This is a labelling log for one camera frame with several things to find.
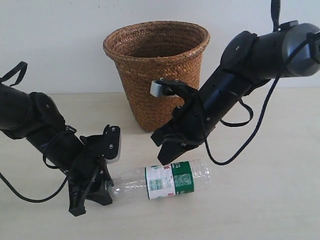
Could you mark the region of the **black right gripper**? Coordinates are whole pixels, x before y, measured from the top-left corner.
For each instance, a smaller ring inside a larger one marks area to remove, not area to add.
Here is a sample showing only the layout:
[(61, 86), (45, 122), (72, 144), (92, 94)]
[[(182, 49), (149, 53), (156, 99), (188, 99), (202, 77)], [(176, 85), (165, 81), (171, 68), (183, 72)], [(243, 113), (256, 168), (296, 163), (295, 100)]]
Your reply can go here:
[(151, 139), (160, 147), (157, 159), (168, 165), (184, 153), (203, 144), (217, 125), (217, 101), (213, 98), (191, 98), (176, 108), (172, 118), (157, 128)]

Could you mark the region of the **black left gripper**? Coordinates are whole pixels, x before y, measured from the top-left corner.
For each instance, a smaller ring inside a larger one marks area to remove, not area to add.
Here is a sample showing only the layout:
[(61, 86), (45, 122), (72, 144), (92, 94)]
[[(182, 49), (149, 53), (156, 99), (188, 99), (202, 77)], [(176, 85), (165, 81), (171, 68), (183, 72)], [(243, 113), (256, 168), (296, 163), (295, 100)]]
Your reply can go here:
[[(67, 173), (69, 208), (73, 216), (86, 213), (85, 200), (102, 206), (113, 203), (109, 187), (113, 180), (104, 179), (107, 162), (112, 159), (112, 135), (109, 133), (76, 137), (65, 136), (65, 170)], [(97, 174), (93, 183), (92, 177)]]

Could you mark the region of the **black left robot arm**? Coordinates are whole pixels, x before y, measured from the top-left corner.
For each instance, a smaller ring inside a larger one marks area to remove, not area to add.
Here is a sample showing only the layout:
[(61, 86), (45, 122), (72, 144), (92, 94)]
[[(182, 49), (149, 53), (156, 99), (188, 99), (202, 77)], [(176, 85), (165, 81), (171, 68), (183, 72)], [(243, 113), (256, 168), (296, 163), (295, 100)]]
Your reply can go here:
[(68, 185), (68, 211), (73, 216), (86, 213), (86, 200), (112, 204), (113, 180), (107, 164), (118, 157), (118, 126), (108, 124), (102, 134), (77, 137), (51, 97), (1, 84), (0, 131), (12, 140), (26, 139), (48, 168), (65, 175), (62, 184)]

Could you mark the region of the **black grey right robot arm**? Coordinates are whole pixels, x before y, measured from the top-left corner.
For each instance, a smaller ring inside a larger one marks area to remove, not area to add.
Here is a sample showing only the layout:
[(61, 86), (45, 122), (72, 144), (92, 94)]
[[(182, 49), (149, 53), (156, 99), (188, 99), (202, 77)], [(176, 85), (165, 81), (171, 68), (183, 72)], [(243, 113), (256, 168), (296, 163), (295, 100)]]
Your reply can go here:
[(200, 89), (180, 80), (153, 81), (153, 96), (179, 96), (184, 101), (151, 135), (160, 147), (159, 162), (170, 164), (198, 148), (236, 103), (270, 80), (309, 77), (319, 69), (319, 27), (290, 21), (265, 35), (243, 31), (235, 36)]

